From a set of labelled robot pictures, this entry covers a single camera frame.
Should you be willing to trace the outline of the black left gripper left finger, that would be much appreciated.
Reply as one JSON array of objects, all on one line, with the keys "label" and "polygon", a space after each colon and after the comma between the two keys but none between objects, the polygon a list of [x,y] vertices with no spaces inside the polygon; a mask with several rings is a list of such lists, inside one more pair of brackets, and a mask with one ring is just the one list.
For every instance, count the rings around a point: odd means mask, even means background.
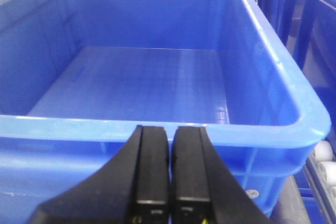
[{"label": "black left gripper left finger", "polygon": [[168,223],[166,131],[138,125],[98,171],[39,204],[28,223]]}]

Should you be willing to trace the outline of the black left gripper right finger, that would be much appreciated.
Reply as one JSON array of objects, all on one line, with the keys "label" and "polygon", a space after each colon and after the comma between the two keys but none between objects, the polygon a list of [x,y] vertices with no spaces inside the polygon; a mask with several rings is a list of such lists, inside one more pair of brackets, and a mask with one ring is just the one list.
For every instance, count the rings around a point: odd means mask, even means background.
[{"label": "black left gripper right finger", "polygon": [[172,223],[270,223],[222,161],[205,128],[180,126],[171,159]]}]

